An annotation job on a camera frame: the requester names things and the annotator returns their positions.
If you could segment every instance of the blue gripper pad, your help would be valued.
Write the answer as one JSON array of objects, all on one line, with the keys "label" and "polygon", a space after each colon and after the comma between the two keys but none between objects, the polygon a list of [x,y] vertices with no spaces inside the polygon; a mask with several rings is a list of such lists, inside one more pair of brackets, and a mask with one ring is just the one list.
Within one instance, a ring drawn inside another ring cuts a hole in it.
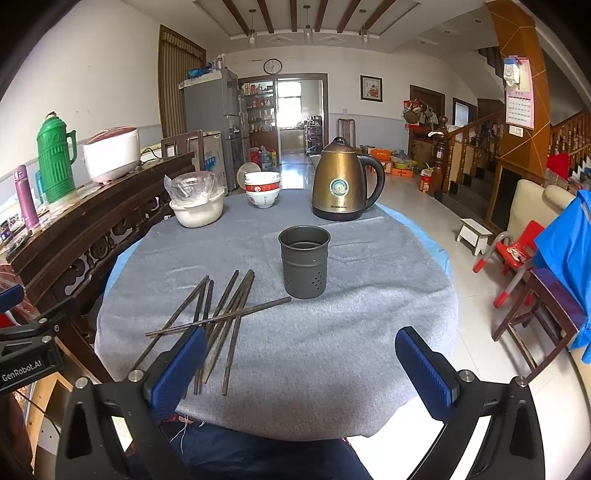
[{"label": "blue gripper pad", "polygon": [[148,369],[144,397],[156,423],[169,418],[176,410],[195,370],[205,358],[206,342],[202,328],[189,328]]},{"label": "blue gripper pad", "polygon": [[25,291],[20,285],[14,285],[0,293],[0,312],[7,312],[25,298]]},{"label": "blue gripper pad", "polygon": [[396,356],[418,396],[435,420],[449,420],[459,385],[455,370],[440,353],[433,352],[412,327],[396,334]]}]

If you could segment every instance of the kettle label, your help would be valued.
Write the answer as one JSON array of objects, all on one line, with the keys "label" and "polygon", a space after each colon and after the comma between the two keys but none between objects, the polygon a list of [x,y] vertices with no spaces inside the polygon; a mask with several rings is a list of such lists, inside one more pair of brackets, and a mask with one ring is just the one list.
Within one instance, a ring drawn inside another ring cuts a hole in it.
[{"label": "kettle label", "polygon": [[349,184],[344,179],[334,179],[330,182],[330,192],[336,197],[344,197],[349,192]]}]

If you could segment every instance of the ceiling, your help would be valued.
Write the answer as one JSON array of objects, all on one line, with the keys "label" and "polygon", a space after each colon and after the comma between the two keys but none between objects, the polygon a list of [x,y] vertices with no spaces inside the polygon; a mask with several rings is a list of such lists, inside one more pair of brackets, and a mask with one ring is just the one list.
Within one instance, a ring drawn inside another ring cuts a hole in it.
[{"label": "ceiling", "polygon": [[491,15],[480,7],[422,32],[403,46],[441,58],[498,44]]},{"label": "ceiling", "polygon": [[[392,52],[412,48],[443,57],[455,52],[496,45],[496,35],[484,0],[124,0],[156,22],[185,35],[207,50],[248,49],[245,32],[257,32],[258,47],[304,44],[304,4],[318,45]],[[319,9],[325,5],[324,15]],[[261,7],[268,10],[267,25]],[[295,27],[292,26],[292,7]],[[252,16],[250,9],[256,9]],[[359,30],[370,22],[369,44]]]}]

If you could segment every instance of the bowl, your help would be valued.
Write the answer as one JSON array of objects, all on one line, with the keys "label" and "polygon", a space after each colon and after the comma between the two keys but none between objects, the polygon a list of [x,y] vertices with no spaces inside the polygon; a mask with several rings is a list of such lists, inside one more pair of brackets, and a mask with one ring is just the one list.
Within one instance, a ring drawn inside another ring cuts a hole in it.
[{"label": "bowl", "polygon": [[266,192],[249,192],[247,190],[246,195],[248,195],[248,200],[254,206],[259,208],[269,208],[275,203],[280,190],[280,188],[275,190],[267,190]]},{"label": "bowl", "polygon": [[276,171],[254,171],[246,174],[247,192],[270,192],[281,188],[281,175]]},{"label": "bowl", "polygon": [[221,189],[220,193],[211,197],[207,203],[201,205],[177,205],[174,200],[171,200],[170,207],[178,222],[187,228],[198,228],[200,226],[209,225],[215,222],[223,210],[223,198],[226,195],[226,190]]}]

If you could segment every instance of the wall clock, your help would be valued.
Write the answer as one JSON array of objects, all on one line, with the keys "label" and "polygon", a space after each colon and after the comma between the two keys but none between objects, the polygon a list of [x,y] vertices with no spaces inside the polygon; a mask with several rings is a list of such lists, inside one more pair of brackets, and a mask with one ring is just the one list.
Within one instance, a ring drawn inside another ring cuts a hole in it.
[{"label": "wall clock", "polygon": [[269,75],[277,75],[283,68],[283,64],[277,59],[269,59],[265,62],[263,68]]}]

